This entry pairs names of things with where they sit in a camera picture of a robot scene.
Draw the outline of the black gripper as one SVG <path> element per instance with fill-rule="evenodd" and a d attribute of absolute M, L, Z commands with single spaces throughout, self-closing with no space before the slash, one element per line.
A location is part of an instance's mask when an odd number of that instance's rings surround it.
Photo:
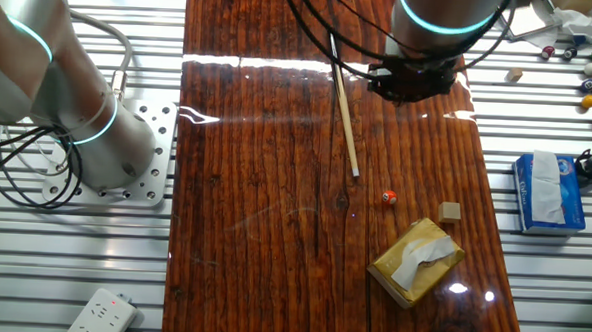
<path fill-rule="evenodd" d="M 367 89 L 385 100 L 414 103 L 439 94 L 448 95 L 456 80 L 457 60 L 443 62 L 434 68 L 413 68 L 400 59 L 371 64 L 372 76 Z"/>

